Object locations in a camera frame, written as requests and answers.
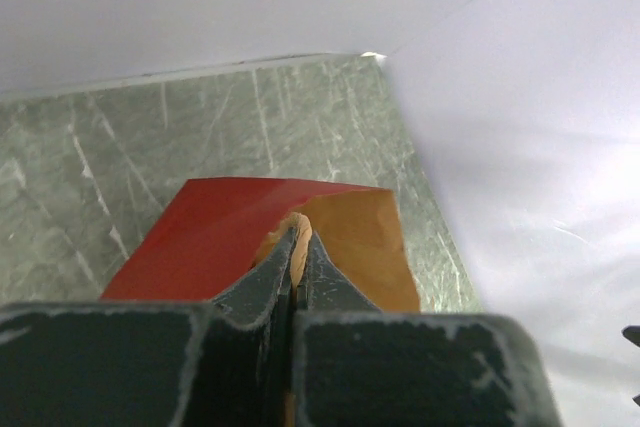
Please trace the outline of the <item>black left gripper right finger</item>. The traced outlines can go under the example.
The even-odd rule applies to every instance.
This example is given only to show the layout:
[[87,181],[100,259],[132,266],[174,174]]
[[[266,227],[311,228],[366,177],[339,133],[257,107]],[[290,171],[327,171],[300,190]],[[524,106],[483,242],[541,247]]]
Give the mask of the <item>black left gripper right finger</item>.
[[309,242],[293,317],[299,426],[557,426],[538,349],[514,320],[377,308]]

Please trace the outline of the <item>red paper bag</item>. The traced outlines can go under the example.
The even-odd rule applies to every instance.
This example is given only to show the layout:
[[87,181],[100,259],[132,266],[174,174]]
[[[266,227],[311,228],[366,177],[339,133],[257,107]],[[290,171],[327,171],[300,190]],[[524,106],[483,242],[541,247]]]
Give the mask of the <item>red paper bag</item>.
[[309,271],[311,238],[376,306],[417,312],[420,298],[392,191],[301,179],[191,179],[102,295],[109,300],[209,299],[295,231],[291,280]]

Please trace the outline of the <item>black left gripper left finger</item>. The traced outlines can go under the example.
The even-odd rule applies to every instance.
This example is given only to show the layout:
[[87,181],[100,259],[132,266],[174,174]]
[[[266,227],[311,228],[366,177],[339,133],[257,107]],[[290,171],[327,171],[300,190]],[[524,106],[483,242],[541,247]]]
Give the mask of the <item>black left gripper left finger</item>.
[[5,426],[279,426],[296,246],[202,302],[1,310]]

